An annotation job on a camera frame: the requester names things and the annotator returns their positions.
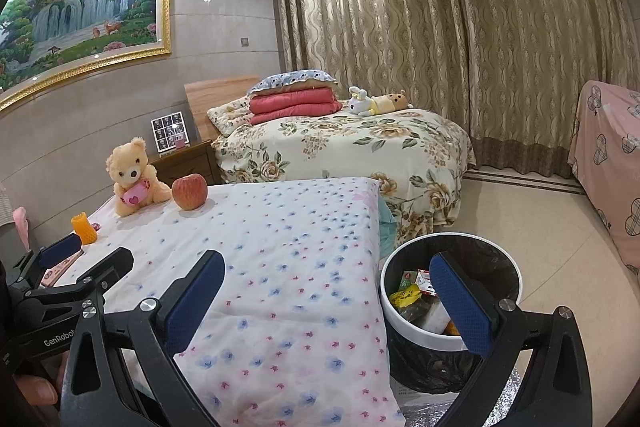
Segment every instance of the photo frame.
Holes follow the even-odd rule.
[[[86,73],[171,53],[169,1],[9,0],[0,14],[0,118]]]
[[[182,111],[172,112],[160,118],[154,118],[151,121],[151,128],[154,130],[156,149],[158,149],[160,154],[175,149],[174,137],[178,133],[182,133],[185,144],[189,144],[189,135],[184,125]]]

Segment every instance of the human hand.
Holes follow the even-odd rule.
[[[62,354],[62,362],[58,368],[55,387],[44,378],[33,377],[31,375],[14,376],[18,389],[20,389],[20,392],[30,405],[43,407],[46,405],[54,405],[58,402],[58,393],[62,389],[62,380],[65,376],[66,359],[68,359],[68,357],[68,351]]]

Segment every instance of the orange candle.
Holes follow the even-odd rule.
[[[98,239],[98,234],[84,212],[71,218],[71,226],[74,227],[74,232],[79,235],[83,245],[90,245]]]

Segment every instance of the wall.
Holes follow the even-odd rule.
[[[275,17],[274,0],[171,0],[170,58],[92,74],[0,117],[0,182],[39,244],[110,197],[104,162],[114,147],[142,136],[155,150],[152,118],[181,110],[195,137],[184,84],[279,73]]]

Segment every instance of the pink card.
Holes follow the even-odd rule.
[[[80,257],[84,251],[80,250],[64,261],[56,264],[52,269],[47,270],[42,278],[41,284],[47,288],[51,288],[62,277],[62,274]]]

